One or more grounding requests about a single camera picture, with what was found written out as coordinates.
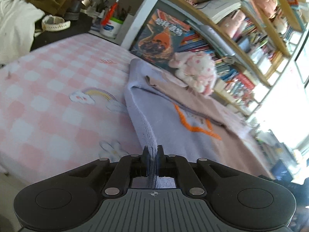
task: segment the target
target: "pink plush toy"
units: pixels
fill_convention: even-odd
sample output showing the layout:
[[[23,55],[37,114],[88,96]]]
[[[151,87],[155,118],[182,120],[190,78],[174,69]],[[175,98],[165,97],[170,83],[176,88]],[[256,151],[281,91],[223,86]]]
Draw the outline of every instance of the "pink plush toy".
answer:
[[[176,52],[168,65],[177,68],[175,76],[195,91],[205,96],[212,94],[217,78],[216,68],[205,52]]]
[[[278,6],[277,0],[253,0],[254,3],[264,12],[267,18],[273,18]]]

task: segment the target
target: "white garment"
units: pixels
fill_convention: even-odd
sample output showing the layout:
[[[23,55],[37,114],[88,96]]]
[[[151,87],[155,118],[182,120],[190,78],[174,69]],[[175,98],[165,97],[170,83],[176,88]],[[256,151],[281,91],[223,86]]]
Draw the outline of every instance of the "white garment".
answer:
[[[30,52],[34,23],[44,12],[25,0],[0,0],[0,64]]]

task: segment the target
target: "white book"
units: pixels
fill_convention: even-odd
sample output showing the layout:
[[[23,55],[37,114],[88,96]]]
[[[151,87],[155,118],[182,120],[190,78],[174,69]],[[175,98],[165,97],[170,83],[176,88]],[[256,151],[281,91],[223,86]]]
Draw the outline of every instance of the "white book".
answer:
[[[195,6],[196,9],[207,15],[215,24],[240,7],[240,0],[210,0]]]

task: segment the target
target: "pink checkered tablecloth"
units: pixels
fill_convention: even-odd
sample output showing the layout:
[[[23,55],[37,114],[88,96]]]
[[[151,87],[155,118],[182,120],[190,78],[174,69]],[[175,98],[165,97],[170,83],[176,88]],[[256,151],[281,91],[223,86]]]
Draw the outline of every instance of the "pink checkered tablecloth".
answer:
[[[100,157],[141,153],[123,96],[133,58],[83,34],[0,70],[0,164],[34,183]]]

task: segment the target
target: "orange embroidery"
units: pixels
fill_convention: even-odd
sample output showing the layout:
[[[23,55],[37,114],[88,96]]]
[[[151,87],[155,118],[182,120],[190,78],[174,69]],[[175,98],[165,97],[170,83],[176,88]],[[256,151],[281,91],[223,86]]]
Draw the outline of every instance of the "orange embroidery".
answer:
[[[188,129],[191,132],[201,132],[201,133],[205,133],[206,135],[209,135],[211,137],[214,137],[218,140],[221,140],[221,137],[213,132],[212,129],[212,125],[209,119],[206,119],[206,123],[207,123],[207,127],[210,129],[210,131],[205,130],[199,126],[191,126],[187,121],[186,121],[186,117],[185,115],[180,111],[180,108],[178,105],[174,104],[176,111],[178,112],[179,118],[180,118],[180,122],[181,124],[183,124],[183,126]]]

